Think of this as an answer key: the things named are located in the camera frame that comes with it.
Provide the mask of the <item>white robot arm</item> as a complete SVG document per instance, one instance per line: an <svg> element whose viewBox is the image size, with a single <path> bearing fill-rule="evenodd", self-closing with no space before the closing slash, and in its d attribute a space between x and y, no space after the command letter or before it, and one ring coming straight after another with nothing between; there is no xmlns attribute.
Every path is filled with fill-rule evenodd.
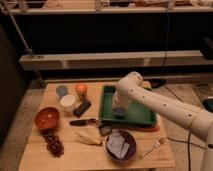
<svg viewBox="0 0 213 171"><path fill-rule="evenodd" d="M213 171L213 114L205 109L193 106L141 87L142 76L130 72L120 79L115 87L113 107L128 109L131 101L157 112L171 122L188 130L206 143L201 171Z"/></svg>

